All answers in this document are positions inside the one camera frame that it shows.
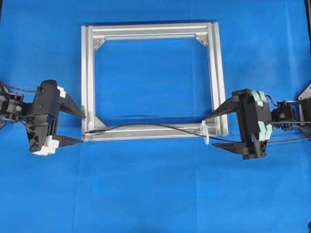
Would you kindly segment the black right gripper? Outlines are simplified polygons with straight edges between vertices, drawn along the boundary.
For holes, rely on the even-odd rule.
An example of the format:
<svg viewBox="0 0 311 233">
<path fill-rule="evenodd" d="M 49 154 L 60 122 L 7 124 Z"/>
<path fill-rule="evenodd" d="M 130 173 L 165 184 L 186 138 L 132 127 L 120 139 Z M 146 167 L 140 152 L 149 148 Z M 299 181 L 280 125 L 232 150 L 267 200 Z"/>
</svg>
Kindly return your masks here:
<svg viewBox="0 0 311 233">
<path fill-rule="evenodd" d="M 251 89 L 238 90 L 210 113 L 206 120 L 236 111 L 242 142 L 212 143 L 212 146 L 234 154 L 242 154 L 243 159 L 265 157 L 267 142 L 272 135 L 270 106 L 264 92 Z"/>
</svg>

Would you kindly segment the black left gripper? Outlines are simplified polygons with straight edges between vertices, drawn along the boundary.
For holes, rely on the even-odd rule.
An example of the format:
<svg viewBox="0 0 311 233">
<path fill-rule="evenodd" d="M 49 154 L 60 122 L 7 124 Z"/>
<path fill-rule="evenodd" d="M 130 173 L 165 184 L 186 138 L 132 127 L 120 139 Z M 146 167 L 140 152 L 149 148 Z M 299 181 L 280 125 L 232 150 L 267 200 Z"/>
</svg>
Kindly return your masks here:
<svg viewBox="0 0 311 233">
<path fill-rule="evenodd" d="M 65 94 L 64 97 L 61 96 L 61 91 L 57 88 L 57 81 L 43 81 L 37 87 L 37 93 L 29 109 L 28 141 L 30 153 L 46 156 L 55 153 L 58 147 L 83 143 L 83 140 L 55 135 L 59 111 L 86 118 L 84 111 L 77 106 L 69 94 Z"/>
</svg>

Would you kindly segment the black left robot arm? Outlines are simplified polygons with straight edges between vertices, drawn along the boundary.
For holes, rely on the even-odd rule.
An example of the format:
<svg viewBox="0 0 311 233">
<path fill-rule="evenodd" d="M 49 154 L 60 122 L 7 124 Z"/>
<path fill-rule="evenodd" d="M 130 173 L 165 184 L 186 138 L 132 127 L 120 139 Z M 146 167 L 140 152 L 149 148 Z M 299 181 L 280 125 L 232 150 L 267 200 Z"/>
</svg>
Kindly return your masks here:
<svg viewBox="0 0 311 233">
<path fill-rule="evenodd" d="M 10 89 L 34 93 L 33 102 L 24 102 L 22 94 L 12 93 Z M 55 80 L 43 81 L 35 91 L 0 83 L 0 127 L 3 128 L 7 123 L 22 123 L 30 153 L 46 156 L 54 154 L 57 148 L 82 143 L 82 140 L 57 134 L 60 112 L 86 118 L 71 96 Z"/>
</svg>

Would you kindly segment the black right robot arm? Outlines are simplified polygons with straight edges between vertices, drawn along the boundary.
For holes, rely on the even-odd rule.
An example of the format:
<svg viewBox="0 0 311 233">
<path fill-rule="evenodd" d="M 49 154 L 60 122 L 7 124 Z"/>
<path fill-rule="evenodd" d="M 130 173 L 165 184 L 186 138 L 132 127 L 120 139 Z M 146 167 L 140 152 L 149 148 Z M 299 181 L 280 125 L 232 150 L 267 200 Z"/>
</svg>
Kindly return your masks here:
<svg viewBox="0 0 311 233">
<path fill-rule="evenodd" d="M 311 138 L 311 99 L 300 97 L 294 101 L 279 101 L 270 109 L 272 98 L 264 92 L 243 89 L 232 92 L 208 118 L 236 113 L 240 131 L 240 141 L 224 141 L 213 146 L 242 155 L 243 159 L 263 158 L 270 142 L 273 129 L 284 131 L 297 127 Z"/>
</svg>

